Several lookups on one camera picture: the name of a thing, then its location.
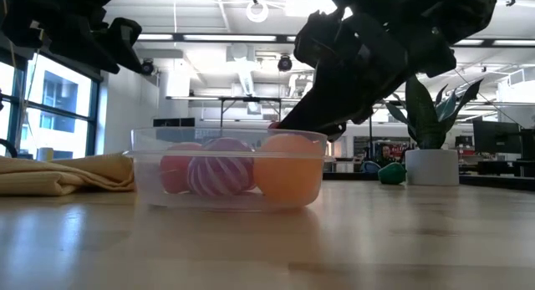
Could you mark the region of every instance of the red ball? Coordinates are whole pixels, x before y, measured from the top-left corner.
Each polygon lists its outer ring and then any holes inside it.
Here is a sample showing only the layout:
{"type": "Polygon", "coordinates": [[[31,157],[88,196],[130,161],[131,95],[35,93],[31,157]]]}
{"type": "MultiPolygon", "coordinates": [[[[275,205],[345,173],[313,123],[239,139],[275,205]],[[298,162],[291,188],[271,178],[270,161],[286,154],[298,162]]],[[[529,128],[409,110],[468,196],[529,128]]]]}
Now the red ball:
{"type": "MultiPolygon", "coordinates": [[[[221,138],[208,143],[204,150],[251,152],[246,143],[221,138]]],[[[229,196],[254,189],[251,157],[194,157],[188,169],[188,182],[193,193],[200,196],[229,196]]]]}
{"type": "MultiPolygon", "coordinates": [[[[202,150],[202,145],[197,143],[181,143],[172,146],[168,150],[202,150]]],[[[191,156],[178,155],[168,155],[161,159],[160,181],[167,193],[177,194],[190,190],[187,182],[187,168],[191,159],[191,156]]]]}

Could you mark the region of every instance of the green object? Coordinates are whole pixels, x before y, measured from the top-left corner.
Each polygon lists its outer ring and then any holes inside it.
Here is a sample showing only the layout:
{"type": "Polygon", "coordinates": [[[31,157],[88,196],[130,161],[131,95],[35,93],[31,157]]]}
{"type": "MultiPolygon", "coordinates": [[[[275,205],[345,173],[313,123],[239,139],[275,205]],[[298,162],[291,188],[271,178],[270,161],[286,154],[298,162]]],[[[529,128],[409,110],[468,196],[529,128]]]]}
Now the green object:
{"type": "Polygon", "coordinates": [[[407,110],[408,117],[405,117],[401,110],[391,103],[386,103],[386,108],[396,120],[407,124],[410,137],[416,141],[420,149],[440,149],[444,145],[447,132],[455,124],[461,108],[477,98],[482,81],[472,84],[460,97],[459,105],[456,105],[458,98],[455,90],[449,99],[442,101],[442,93],[446,86],[433,102],[429,90],[418,81],[416,76],[412,76],[405,87],[406,104],[394,94],[407,110]]]}
{"type": "Polygon", "coordinates": [[[391,163],[379,170],[379,181],[383,185],[399,185],[405,181],[407,170],[398,163],[391,163]]]}

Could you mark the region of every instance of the ball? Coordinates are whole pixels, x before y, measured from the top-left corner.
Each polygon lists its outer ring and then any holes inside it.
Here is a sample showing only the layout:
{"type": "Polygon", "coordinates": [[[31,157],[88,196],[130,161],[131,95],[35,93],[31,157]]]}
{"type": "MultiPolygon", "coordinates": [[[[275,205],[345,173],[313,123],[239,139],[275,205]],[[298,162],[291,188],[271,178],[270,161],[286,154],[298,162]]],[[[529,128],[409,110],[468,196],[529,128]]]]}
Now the ball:
{"type": "MultiPolygon", "coordinates": [[[[221,138],[204,146],[203,150],[251,152],[246,143],[221,138]]],[[[250,157],[202,156],[194,157],[188,168],[191,191],[200,196],[230,196],[256,187],[250,157]]]]}
{"type": "Polygon", "coordinates": [[[323,178],[324,149],[301,135],[274,135],[260,152],[316,155],[318,159],[256,158],[254,179],[266,200],[286,206],[306,206],[318,197],[323,178]]]}
{"type": "MultiPolygon", "coordinates": [[[[193,151],[201,150],[202,145],[197,143],[181,143],[168,150],[193,151]]],[[[160,161],[160,181],[167,193],[178,194],[189,191],[187,170],[191,156],[167,155],[160,161]]]]}

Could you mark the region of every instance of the potted plant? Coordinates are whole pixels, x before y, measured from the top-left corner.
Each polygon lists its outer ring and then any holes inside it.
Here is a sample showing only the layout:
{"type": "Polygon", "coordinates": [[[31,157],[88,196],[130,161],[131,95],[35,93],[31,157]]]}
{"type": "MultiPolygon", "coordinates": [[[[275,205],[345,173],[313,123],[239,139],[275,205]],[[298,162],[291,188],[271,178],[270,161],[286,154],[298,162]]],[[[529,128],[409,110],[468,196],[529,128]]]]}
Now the potted plant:
{"type": "Polygon", "coordinates": [[[405,154],[407,183],[415,186],[458,186],[459,160],[456,150],[443,150],[446,134],[456,122],[461,108],[475,99],[482,80],[472,84],[458,98],[455,91],[449,99],[442,101],[444,87],[433,100],[427,88],[413,76],[406,83],[405,102],[401,105],[407,117],[396,106],[386,103],[392,116],[408,126],[410,137],[416,141],[418,150],[405,154]]]}

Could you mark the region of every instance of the orange ball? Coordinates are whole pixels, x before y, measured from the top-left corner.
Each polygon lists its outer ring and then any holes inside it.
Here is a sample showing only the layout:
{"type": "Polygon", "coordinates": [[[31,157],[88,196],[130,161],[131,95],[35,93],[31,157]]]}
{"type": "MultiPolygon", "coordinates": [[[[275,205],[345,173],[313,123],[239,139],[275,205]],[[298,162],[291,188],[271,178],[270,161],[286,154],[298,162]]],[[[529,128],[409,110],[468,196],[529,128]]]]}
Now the orange ball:
{"type": "Polygon", "coordinates": [[[321,143],[313,143],[301,135],[274,135],[258,151],[316,155],[318,159],[256,158],[254,161],[254,179],[268,201],[306,206],[316,200],[323,177],[321,143]]]}

